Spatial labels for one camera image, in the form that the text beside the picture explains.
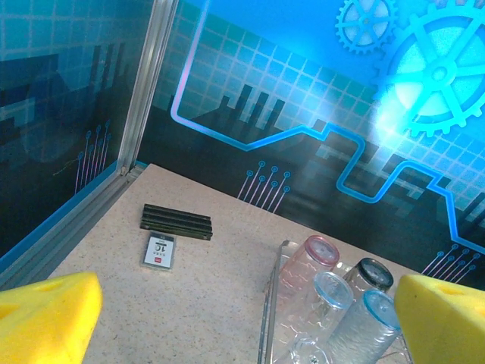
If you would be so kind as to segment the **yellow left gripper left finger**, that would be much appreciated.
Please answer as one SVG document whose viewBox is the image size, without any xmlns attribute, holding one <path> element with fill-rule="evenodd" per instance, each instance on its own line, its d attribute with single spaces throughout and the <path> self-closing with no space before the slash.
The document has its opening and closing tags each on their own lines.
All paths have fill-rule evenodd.
<svg viewBox="0 0 485 364">
<path fill-rule="evenodd" d="M 81 363 L 102 311 L 93 271 L 1 292 L 2 363 Z"/>
</svg>

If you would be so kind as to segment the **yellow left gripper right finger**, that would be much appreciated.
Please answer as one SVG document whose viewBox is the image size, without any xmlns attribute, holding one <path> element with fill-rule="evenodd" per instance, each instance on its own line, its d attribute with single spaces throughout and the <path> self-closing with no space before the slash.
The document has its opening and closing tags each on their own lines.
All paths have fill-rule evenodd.
<svg viewBox="0 0 485 364">
<path fill-rule="evenodd" d="M 482 290 L 404 275 L 394 302 L 413 362 L 484 362 Z"/>
</svg>

